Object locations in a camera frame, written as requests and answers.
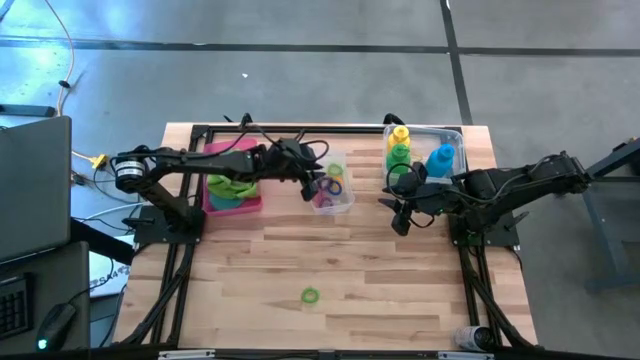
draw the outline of white cable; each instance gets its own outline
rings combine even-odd
[[[73,41],[71,41],[71,36],[69,35],[69,31],[67,31],[67,27],[64,26],[62,20],[60,20],[60,16],[58,16],[58,13],[56,13],[56,11],[53,9],[53,6],[51,6],[49,0],[44,0],[44,2],[47,3],[47,6],[49,6],[49,9],[51,9],[53,15],[56,17],[56,19],[58,19],[62,30],[64,30],[65,35],[67,35],[67,40],[69,40],[69,49],[71,49],[71,63],[69,64],[69,71],[67,72],[67,76],[64,78],[64,82],[69,83],[69,78],[71,78],[71,73],[73,72],[73,65],[76,62],[76,54],[73,49]],[[62,116],[62,95],[64,94],[64,89],[65,88],[61,85],[60,92],[58,93],[58,104],[56,108],[58,110],[58,116]]]
[[[94,219],[94,218],[100,217],[102,215],[110,214],[112,212],[128,209],[128,208],[131,208],[131,207],[134,207],[134,206],[138,206],[138,205],[151,205],[151,203],[148,202],[148,201],[144,201],[144,202],[139,202],[139,203],[135,203],[135,204],[127,204],[127,205],[123,205],[123,206],[118,206],[118,207],[115,207],[115,208],[112,208],[112,209],[107,209],[105,211],[101,211],[101,212],[93,214],[91,216],[87,216],[84,219],[85,219],[85,221],[89,220],[89,219]]]

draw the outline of clear plastic bin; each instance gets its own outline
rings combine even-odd
[[[400,125],[389,125],[384,129],[382,136],[382,176],[387,176],[387,141],[393,129]],[[467,160],[464,152],[464,142],[462,135],[453,130],[439,129],[432,127],[421,127],[406,125],[409,129],[409,139],[411,140],[409,149],[411,151],[411,164],[419,161],[426,165],[429,155],[443,144],[450,144],[456,150],[453,158],[453,165],[444,177],[427,177],[426,182],[437,182],[442,184],[450,184],[450,177],[462,174],[467,171]],[[391,185],[398,181],[398,174],[391,174],[389,181]]]
[[[311,206],[313,211],[318,215],[334,215],[343,213],[353,205],[356,200],[353,191],[351,190],[349,169],[347,169],[347,161],[345,154],[328,154],[322,159],[318,160],[318,163],[323,166],[321,171],[327,173],[327,177],[331,177],[329,173],[329,167],[331,164],[336,164],[342,168],[342,184],[339,195],[331,194],[327,189],[320,189],[318,194],[311,199]],[[329,184],[328,179],[321,179],[319,182]],[[333,185],[331,191],[337,192],[338,186]]]

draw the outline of blue bottle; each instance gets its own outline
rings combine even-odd
[[[453,156],[456,150],[449,144],[444,144],[433,150],[427,160],[427,173],[430,177],[443,177],[453,166]]]

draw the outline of computer mouse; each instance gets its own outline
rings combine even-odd
[[[67,338],[76,308],[68,303],[54,305],[45,316],[36,338],[36,351],[56,351]]]

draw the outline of green cloth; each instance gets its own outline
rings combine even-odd
[[[232,181],[222,175],[207,176],[207,188],[209,193],[224,199],[248,199],[258,196],[256,183]]]

